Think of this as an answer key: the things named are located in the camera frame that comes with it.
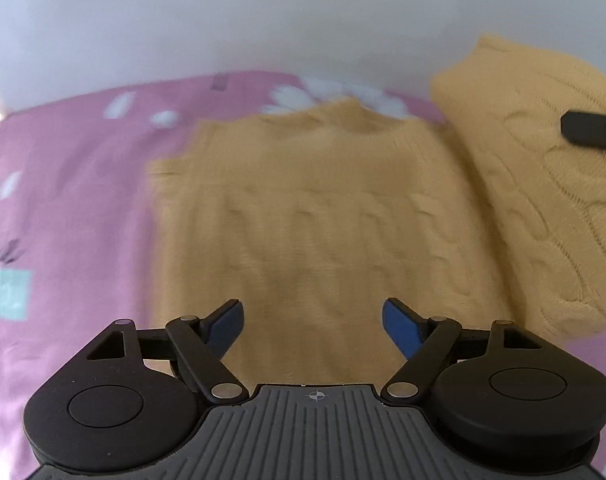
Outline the mustard cable-knit cardigan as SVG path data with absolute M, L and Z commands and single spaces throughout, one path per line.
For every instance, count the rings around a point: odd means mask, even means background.
M 553 342 L 606 330 L 606 152 L 559 124 L 606 114 L 606 75 L 484 36 L 431 86 L 440 124 L 347 99 L 201 122 L 154 162 L 154 323 L 241 300 L 226 362 L 247 385 L 384 384 L 390 297 Z

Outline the pink floral bed sheet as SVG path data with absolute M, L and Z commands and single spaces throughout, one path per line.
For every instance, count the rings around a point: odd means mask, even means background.
M 22 424 L 30 395 L 109 322 L 151 323 L 150 162 L 179 152 L 199 120 L 292 112 L 330 96 L 438 118 L 411 96 L 251 72 L 106 90 L 0 122 L 0 479 L 37 466 Z

